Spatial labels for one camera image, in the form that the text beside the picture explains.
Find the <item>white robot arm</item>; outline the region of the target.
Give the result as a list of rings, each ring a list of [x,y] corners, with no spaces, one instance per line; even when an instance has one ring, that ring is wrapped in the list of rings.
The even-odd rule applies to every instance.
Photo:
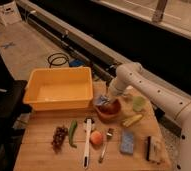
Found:
[[[191,99],[181,96],[142,75],[142,65],[137,62],[119,65],[108,93],[120,96],[128,86],[137,89],[181,125],[181,138],[177,171],[191,171]]]

